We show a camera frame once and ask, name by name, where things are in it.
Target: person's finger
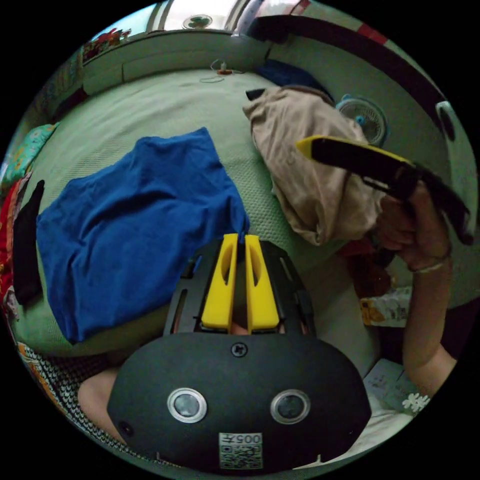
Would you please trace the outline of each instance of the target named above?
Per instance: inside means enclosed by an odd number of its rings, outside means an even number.
[[[415,210],[416,224],[418,228],[427,231],[443,229],[442,219],[435,208],[429,190],[422,181],[418,182],[409,201]]]
[[[407,214],[401,201],[385,196],[380,206],[382,208],[380,216],[388,219],[391,225],[404,232],[415,232],[415,220]]]
[[[385,235],[394,242],[405,245],[413,245],[415,243],[415,233],[399,230],[398,223],[395,222],[395,219],[380,215],[376,221],[376,225],[379,231],[384,232]]]
[[[241,327],[238,323],[235,323],[233,321],[230,326],[230,334],[231,335],[248,335],[249,331],[246,328]]]
[[[383,230],[379,230],[376,234],[380,245],[387,250],[394,250],[395,252],[399,252],[404,248],[402,243],[399,243],[395,240],[389,238]]]

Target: blue cloth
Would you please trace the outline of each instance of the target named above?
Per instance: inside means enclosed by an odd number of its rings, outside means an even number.
[[[199,247],[248,229],[206,128],[141,138],[114,165],[71,180],[37,217],[61,332],[82,342],[167,304]]]
[[[319,90],[335,103],[330,93],[307,71],[282,61],[268,59],[265,64],[255,69],[261,77],[270,80],[279,87],[288,85],[301,85]]]

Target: electric fan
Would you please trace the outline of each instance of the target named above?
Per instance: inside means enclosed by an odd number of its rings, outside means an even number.
[[[192,15],[183,22],[183,28],[186,30],[206,29],[213,22],[213,18],[208,15]]]
[[[370,145],[381,148],[390,135],[387,117],[372,101],[347,94],[342,97],[336,108],[345,117],[355,120],[361,126]]]

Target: windowsill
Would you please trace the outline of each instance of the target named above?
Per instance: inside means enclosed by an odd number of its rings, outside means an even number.
[[[202,30],[186,30],[186,29],[181,29],[181,30],[166,30],[166,31],[158,31],[158,30],[152,30],[150,32],[143,32],[143,33],[138,33],[137,35],[132,35],[131,37],[128,38],[128,40],[123,40],[120,44],[111,46],[107,50],[99,53],[97,56],[94,56],[93,58],[90,58],[86,62],[83,63],[83,67],[88,65],[90,62],[94,62],[96,59],[99,59],[103,55],[106,55],[113,50],[120,49],[122,47],[126,47],[127,45],[131,45],[135,42],[140,42],[145,39],[153,38],[153,37],[160,37],[164,35],[174,35],[174,34],[180,34],[180,33],[200,33],[200,34],[220,34],[220,35],[228,35],[229,37],[232,36],[232,31],[230,30],[216,30],[214,28],[206,28]]]

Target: black cloth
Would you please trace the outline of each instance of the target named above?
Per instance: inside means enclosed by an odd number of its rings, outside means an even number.
[[[37,260],[37,217],[45,182],[40,180],[13,224],[13,289],[20,305],[42,293]]]
[[[245,93],[246,93],[246,97],[251,101],[253,102],[254,100],[256,100],[258,97],[261,97],[263,92],[265,91],[266,89],[265,88],[257,88],[256,90],[247,90]]]

